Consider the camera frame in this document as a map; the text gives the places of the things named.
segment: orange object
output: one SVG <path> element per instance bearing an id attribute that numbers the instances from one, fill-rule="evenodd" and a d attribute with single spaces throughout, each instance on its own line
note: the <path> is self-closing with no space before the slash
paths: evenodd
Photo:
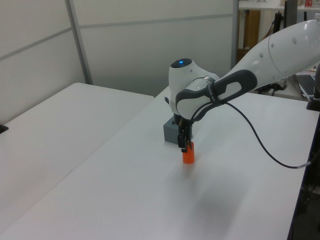
<path id="1" fill-rule="evenodd" d="M 195 145 L 191 142 L 192 149 L 189 144 L 187 144 L 187 152 L 182 153 L 183 162 L 185 164 L 193 164 L 195 162 Z"/>

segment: black cable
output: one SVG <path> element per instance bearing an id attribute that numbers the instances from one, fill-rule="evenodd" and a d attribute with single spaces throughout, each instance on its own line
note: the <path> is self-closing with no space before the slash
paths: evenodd
<path id="1" fill-rule="evenodd" d="M 288 169 L 301 169 L 301 168 L 304 168 L 304 167 L 306 167 L 306 166 L 308 166 L 308 165 L 311 164 L 311 161 L 307 161 L 305 164 L 300 165 L 300 166 L 289 166 L 289 165 L 283 164 L 282 162 L 280 162 L 280 161 L 278 161 L 277 159 L 275 159 L 275 157 L 272 156 L 272 155 L 268 152 L 268 150 L 265 148 L 265 146 L 264 146 L 263 143 L 261 142 L 261 140 L 260 140 L 260 138 L 259 138 L 259 136 L 258 136 L 258 134 L 257 134 L 257 132 L 256 132 L 256 130 L 255 130 L 255 128 L 254 128 L 254 126 L 253 126 L 252 123 L 249 121 L 249 119 L 248 119 L 238 108 L 236 108 L 235 106 L 233 106 L 233 105 L 230 104 L 229 102 L 225 102 L 225 104 L 226 104 L 226 105 L 229 105 L 230 107 L 232 107 L 234 110 L 236 110 L 238 113 L 241 114 L 241 116 L 242 116 L 242 117 L 247 121 L 247 123 L 250 125 L 251 129 L 253 130 L 253 133 L 254 133 L 256 139 L 257 139 L 258 142 L 260 143 L 260 145 L 261 145 L 261 147 L 263 148 L 263 150 L 264 150 L 264 151 L 266 152 L 266 154 L 268 154 L 269 157 L 272 158 L 276 163 L 278 163 L 278 164 L 280 164 L 281 166 L 286 167 L 286 168 L 288 168 Z"/>
<path id="2" fill-rule="evenodd" d="M 209 102 L 201 105 L 201 106 L 194 112 L 194 114 L 192 115 L 192 117 L 191 117 L 191 119 L 190 119 L 191 124 L 193 124 L 193 121 L 194 121 L 194 118 L 195 118 L 196 114 L 197 114 L 203 107 L 205 107 L 205 106 L 207 106 L 207 105 L 210 105 L 210 104 L 211 104 L 211 102 L 209 101 Z"/>
<path id="3" fill-rule="evenodd" d="M 273 21 L 273 22 L 271 23 L 271 27 L 269 28 L 269 31 L 266 33 L 266 36 L 267 36 L 267 37 L 268 37 L 268 35 L 270 34 L 270 30 L 271 30 L 272 26 L 274 25 L 274 23 L 275 23 L 275 21 Z"/>

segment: wall panel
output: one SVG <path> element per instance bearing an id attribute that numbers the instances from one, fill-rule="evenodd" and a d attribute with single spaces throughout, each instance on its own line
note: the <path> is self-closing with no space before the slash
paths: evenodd
<path id="1" fill-rule="evenodd" d="M 84 83 L 72 31 L 0 61 L 0 123 L 73 83 Z"/>
<path id="2" fill-rule="evenodd" d="M 70 27 L 65 0 L 1 0 L 0 57 Z"/>

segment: gray cube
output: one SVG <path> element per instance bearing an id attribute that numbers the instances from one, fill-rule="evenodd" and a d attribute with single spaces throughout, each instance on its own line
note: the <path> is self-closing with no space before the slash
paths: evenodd
<path id="1" fill-rule="evenodd" d="M 175 124 L 175 118 L 170 118 L 164 125 L 163 125 L 163 132 L 164 132 L 164 140 L 178 144 L 178 135 L 179 135 L 179 127 Z"/>

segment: white wall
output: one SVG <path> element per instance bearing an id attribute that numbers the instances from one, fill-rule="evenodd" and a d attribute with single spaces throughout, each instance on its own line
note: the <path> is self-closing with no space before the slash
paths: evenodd
<path id="1" fill-rule="evenodd" d="M 94 85 L 156 96 L 180 58 L 231 68 L 234 0 L 73 0 Z"/>
<path id="2" fill-rule="evenodd" d="M 0 123 L 75 82 L 85 80 L 65 0 L 0 1 Z"/>

